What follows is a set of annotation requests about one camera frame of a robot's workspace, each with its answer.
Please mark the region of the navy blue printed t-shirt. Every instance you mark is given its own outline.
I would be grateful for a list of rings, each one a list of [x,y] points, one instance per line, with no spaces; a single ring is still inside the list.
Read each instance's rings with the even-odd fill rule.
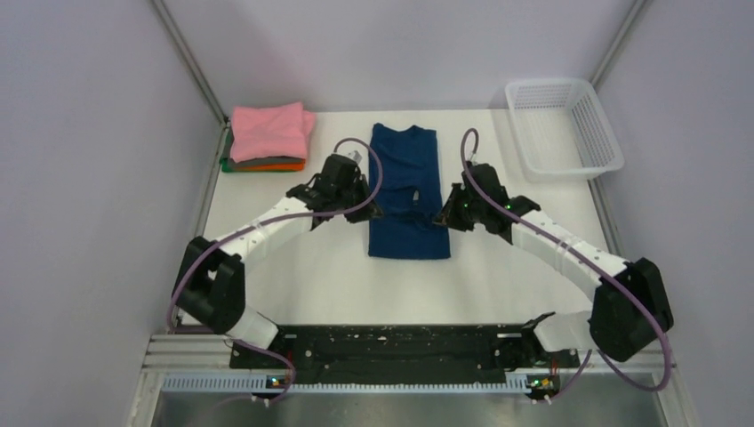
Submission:
[[[450,258],[449,231],[434,223],[444,205],[437,132],[417,125],[398,131],[375,124],[370,146],[383,170],[374,199],[383,216],[369,221],[368,255],[413,261]]]

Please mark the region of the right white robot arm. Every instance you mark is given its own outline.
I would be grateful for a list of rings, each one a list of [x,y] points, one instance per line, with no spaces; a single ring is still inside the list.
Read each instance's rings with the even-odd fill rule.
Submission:
[[[509,197],[489,164],[467,162],[462,181],[435,222],[452,230],[477,225],[528,252],[569,280],[590,300],[589,310],[547,313],[531,321],[521,342],[524,360],[544,367],[560,350],[599,350],[619,362],[632,358],[675,324],[657,265],[630,262],[578,238],[525,196]]]

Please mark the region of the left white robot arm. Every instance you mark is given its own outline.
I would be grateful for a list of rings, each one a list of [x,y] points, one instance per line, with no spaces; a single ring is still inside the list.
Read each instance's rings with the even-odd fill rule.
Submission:
[[[213,334],[251,344],[252,357],[263,367],[279,365],[285,344],[276,338],[277,324],[248,302],[246,276],[284,244],[336,216],[350,223],[381,216],[360,159],[356,152],[332,154],[320,173],[241,229],[192,239],[172,293],[174,306]]]

